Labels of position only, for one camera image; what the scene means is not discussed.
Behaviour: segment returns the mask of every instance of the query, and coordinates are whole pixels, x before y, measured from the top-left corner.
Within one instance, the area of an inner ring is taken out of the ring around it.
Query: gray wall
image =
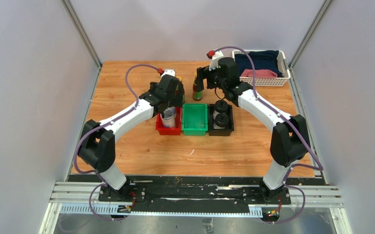
[[[375,1],[336,0],[295,72],[353,232],[375,233]]]
[[[206,60],[217,47],[279,49],[290,60],[323,0],[72,0],[105,60]]]
[[[38,232],[96,74],[59,0],[0,0],[0,233]]]

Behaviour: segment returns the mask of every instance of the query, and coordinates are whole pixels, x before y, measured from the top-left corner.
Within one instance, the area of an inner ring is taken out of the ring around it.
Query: laundry basket
[[[246,52],[260,52],[265,50],[245,50]],[[243,54],[240,50],[232,51],[232,57],[235,59],[235,55]],[[285,54],[279,50],[277,57],[278,70],[283,74],[280,78],[256,78],[256,86],[283,86],[291,77],[289,67],[285,58]],[[253,85],[253,77],[240,77],[241,81],[244,81],[250,85]]]

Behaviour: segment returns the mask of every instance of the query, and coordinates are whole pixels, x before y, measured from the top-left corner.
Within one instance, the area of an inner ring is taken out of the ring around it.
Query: clothing
[[[253,77],[253,70],[252,69],[245,69],[240,75],[241,77]],[[277,74],[271,70],[261,69],[256,70],[256,77],[257,78],[277,78]]]
[[[249,56],[251,57],[256,70],[271,70],[277,74],[277,77],[283,77],[283,74],[277,67],[278,54],[278,50],[249,52]],[[239,75],[242,74],[246,69],[252,69],[251,63],[246,55],[236,54],[235,62],[237,64],[237,73]]]

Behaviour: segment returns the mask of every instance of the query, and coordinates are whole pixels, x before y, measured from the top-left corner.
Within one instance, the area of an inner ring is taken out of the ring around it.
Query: black lid
[[[229,123],[229,117],[226,114],[217,114],[215,124],[221,128],[226,127]]]
[[[215,103],[215,111],[219,113],[225,113],[229,108],[229,105],[224,100],[219,100]]]

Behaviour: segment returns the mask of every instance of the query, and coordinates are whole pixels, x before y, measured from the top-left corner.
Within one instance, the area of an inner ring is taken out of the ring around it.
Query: red connector
[[[207,55],[207,57],[208,57],[209,59],[212,59],[213,55],[215,55],[215,51],[214,51],[214,50],[211,50],[211,51],[209,51],[206,55]]]
[[[161,76],[161,75],[163,75],[164,71],[163,71],[163,69],[159,68],[159,69],[157,70],[157,73],[159,73],[160,76]]]

